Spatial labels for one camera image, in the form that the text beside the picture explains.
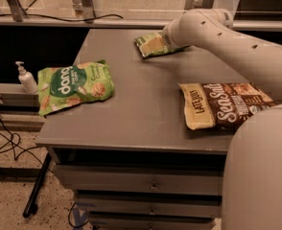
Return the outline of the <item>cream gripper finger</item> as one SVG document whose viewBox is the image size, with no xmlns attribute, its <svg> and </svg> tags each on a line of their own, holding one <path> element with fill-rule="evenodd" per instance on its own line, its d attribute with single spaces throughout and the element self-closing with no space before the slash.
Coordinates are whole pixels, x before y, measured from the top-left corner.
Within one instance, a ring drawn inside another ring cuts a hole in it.
<svg viewBox="0 0 282 230">
<path fill-rule="evenodd" d="M 149 34 L 146 39 L 144 50 L 147 56 L 150 54 L 163 54 L 165 44 L 161 34 Z"/>
</svg>

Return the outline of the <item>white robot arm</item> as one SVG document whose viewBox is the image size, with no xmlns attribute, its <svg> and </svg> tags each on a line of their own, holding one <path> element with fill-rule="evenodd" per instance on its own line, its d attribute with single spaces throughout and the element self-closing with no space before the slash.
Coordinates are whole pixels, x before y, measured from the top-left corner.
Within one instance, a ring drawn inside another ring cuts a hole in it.
<svg viewBox="0 0 282 230">
<path fill-rule="evenodd" d="M 282 46 L 231 29 L 224 9 L 194 9 L 163 29 L 171 48 L 197 46 L 271 93 L 280 104 L 245 121 L 224 167 L 221 230 L 282 230 Z"/>
</svg>

